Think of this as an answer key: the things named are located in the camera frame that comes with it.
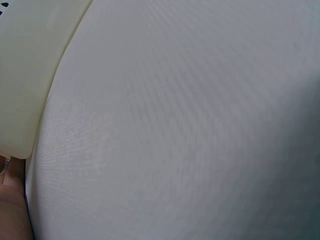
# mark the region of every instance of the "fabric texture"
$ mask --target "fabric texture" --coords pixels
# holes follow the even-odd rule
[[[40,240],[313,240],[320,1],[94,0],[28,163]]]

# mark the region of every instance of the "human finger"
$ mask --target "human finger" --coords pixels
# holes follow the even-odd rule
[[[3,184],[12,187],[17,192],[25,193],[25,160],[11,157],[6,166]]]

